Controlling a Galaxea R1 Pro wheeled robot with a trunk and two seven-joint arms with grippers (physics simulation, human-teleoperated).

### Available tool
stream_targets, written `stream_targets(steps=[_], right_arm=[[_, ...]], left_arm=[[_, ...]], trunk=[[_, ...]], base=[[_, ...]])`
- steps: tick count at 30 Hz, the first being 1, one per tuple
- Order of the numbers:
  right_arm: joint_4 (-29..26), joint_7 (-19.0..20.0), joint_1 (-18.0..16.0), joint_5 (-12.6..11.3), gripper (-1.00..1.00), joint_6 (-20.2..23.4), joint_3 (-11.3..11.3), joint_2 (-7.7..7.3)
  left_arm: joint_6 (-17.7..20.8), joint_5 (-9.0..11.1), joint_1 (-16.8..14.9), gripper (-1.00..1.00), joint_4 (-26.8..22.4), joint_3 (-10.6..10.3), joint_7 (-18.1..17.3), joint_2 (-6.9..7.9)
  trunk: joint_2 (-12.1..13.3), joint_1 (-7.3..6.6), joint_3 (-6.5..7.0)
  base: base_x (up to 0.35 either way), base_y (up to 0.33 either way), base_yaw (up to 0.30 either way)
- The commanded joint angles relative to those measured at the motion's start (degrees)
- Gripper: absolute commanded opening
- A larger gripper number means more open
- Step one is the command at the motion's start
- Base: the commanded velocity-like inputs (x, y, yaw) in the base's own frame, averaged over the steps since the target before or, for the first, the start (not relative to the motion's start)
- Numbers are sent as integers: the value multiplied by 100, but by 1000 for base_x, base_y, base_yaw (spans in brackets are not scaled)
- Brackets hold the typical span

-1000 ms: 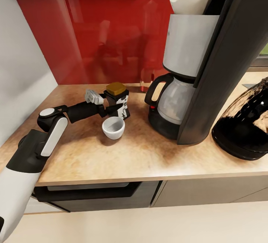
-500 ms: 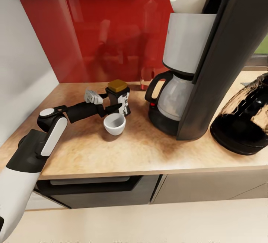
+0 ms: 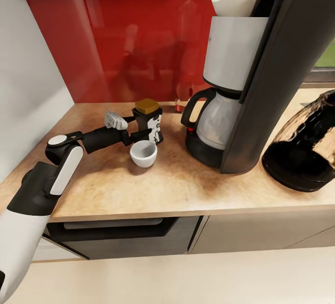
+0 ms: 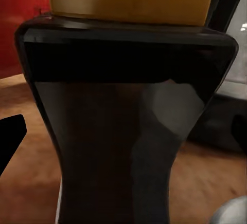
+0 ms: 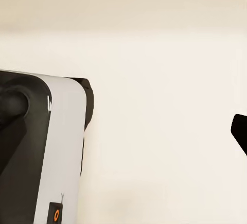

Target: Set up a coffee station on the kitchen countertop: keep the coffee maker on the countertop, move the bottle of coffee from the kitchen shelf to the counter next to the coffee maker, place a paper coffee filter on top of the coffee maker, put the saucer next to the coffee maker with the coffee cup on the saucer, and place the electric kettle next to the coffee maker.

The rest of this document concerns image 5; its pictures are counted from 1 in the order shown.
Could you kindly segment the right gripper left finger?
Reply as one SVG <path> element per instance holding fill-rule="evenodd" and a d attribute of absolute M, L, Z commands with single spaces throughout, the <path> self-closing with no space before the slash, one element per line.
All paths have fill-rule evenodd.
<path fill-rule="evenodd" d="M 22 114 L 0 120 L 0 175 L 26 134 L 27 128 Z"/>

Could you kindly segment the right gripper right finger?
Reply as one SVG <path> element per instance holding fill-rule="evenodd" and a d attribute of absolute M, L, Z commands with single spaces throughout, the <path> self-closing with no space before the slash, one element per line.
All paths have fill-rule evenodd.
<path fill-rule="evenodd" d="M 234 115 L 231 133 L 247 155 L 247 116 L 241 114 Z"/>

